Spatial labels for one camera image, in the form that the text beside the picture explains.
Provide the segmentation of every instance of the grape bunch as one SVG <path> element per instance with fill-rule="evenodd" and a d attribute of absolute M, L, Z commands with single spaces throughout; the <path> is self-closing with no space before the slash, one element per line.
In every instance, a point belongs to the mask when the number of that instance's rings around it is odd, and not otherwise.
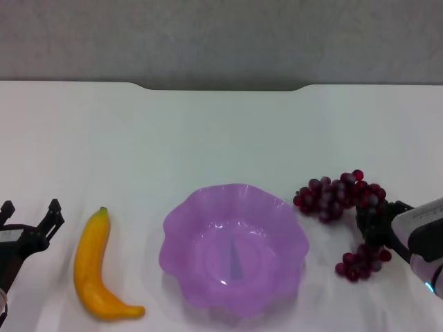
<path fill-rule="evenodd" d="M 296 192 L 293 204 L 303 214 L 318 213 L 322 223 L 340 219 L 345 209 L 359 205 L 368 213 L 381 214 L 386 191 L 376 183 L 368 184 L 363 180 L 360 169 L 343 173 L 339 180 L 331 181 L 327 176 L 320 180 L 311 179 L 308 187 Z"/>
<path fill-rule="evenodd" d="M 391 258 L 390 252 L 384 248 L 370 248 L 361 244 L 356 254 L 347 252 L 343 255 L 343 263 L 335 265 L 335 272 L 350 282 L 366 280 L 373 272 L 381 270 L 381 262 L 390 261 Z"/>

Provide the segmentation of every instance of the banana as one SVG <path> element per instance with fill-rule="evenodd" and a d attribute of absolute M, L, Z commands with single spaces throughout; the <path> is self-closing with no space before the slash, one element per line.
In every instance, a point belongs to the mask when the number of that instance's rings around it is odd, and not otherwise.
<path fill-rule="evenodd" d="M 75 290 L 85 309 L 99 320 L 142 317 L 145 308 L 126 305 L 103 284 L 102 261 L 109 227 L 109 215 L 105 207 L 94 213 L 84 227 L 74 261 Z"/>

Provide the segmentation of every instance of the plastic bowl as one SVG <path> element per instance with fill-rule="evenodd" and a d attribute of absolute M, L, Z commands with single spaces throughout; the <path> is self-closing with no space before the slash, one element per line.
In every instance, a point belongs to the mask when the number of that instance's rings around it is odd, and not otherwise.
<path fill-rule="evenodd" d="M 252 185 L 205 187 L 166 216 L 159 263 L 199 308 L 247 317 L 296 293 L 309 243 L 292 207 Z"/>

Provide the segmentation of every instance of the white table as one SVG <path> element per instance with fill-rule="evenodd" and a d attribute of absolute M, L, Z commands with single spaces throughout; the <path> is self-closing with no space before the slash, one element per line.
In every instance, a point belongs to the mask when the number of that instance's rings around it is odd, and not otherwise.
<path fill-rule="evenodd" d="M 443 301 L 396 254 L 367 282 L 334 274 L 359 234 L 300 218 L 311 250 L 295 300 L 247 320 L 184 303 L 158 253 L 165 215 L 192 191 L 248 183 L 290 201 L 310 178 L 361 168 L 390 201 L 443 196 L 443 87 L 308 86 L 295 92 L 149 91 L 125 83 L 1 82 L 0 203 L 37 225 L 52 198 L 66 223 L 25 261 L 2 331 L 441 331 Z M 148 315 L 92 319 L 75 295 L 83 225 L 111 212 L 103 275 Z"/>

